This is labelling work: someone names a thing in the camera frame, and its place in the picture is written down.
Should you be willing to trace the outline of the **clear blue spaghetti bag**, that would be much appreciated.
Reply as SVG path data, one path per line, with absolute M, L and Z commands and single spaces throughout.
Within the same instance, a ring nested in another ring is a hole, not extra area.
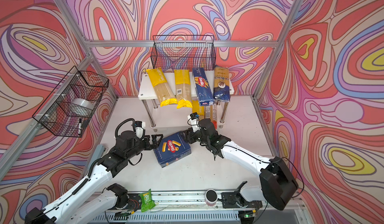
M 214 76 L 214 100 L 230 102 L 230 78 L 226 67 L 215 67 Z

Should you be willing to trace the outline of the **red spaghetti bag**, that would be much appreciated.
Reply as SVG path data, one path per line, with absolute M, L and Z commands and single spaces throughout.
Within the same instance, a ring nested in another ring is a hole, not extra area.
M 205 118 L 209 119 L 213 123 L 215 129 L 217 129 L 217 105 L 215 103 L 205 107 Z

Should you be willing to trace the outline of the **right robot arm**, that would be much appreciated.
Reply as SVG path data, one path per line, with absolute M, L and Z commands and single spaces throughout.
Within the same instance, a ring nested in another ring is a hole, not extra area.
M 243 202 L 264 200 L 279 211 L 285 209 L 299 185 L 282 158 L 267 158 L 242 148 L 230 138 L 218 134 L 210 119 L 200 121 L 191 114 L 187 124 L 190 126 L 184 131 L 187 143 L 198 142 L 214 158 L 233 161 L 259 178 L 259 186 L 251 186 L 244 181 L 236 189 L 235 201 L 239 206 L 242 207 Z

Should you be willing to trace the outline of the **blue Barilla rigatoni box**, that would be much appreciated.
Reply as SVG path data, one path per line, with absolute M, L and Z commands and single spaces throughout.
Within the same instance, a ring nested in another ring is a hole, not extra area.
M 159 147 L 154 149 L 159 165 L 164 168 L 192 153 L 190 144 L 185 141 L 182 131 L 164 137 Z

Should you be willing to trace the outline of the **blue Barilla spaghetti box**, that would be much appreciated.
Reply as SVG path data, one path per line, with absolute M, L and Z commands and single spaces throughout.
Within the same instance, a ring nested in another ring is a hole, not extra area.
M 214 97 L 211 91 L 206 73 L 203 68 L 193 69 L 194 83 L 197 98 L 200 106 L 210 106 L 214 104 Z

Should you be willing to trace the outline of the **yellow Pastatime spaghetti bag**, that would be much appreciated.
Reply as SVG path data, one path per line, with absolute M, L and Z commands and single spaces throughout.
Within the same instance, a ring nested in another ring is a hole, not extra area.
M 205 118 L 205 107 L 200 106 L 197 100 L 192 101 L 193 104 L 193 113 L 197 113 L 199 116 L 199 120 L 203 120 Z
M 177 104 L 176 96 L 171 90 L 170 85 L 161 68 L 148 69 L 147 74 L 151 81 L 152 87 L 156 93 L 160 106 Z

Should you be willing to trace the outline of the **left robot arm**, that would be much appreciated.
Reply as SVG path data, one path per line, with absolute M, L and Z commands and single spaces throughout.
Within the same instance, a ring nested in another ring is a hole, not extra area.
M 91 195 L 112 180 L 130 159 L 145 150 L 159 147 L 162 134 L 138 137 L 135 131 L 115 136 L 116 144 L 103 157 L 94 161 L 88 174 L 61 197 L 41 210 L 33 208 L 26 214 L 26 224 L 65 224 Z

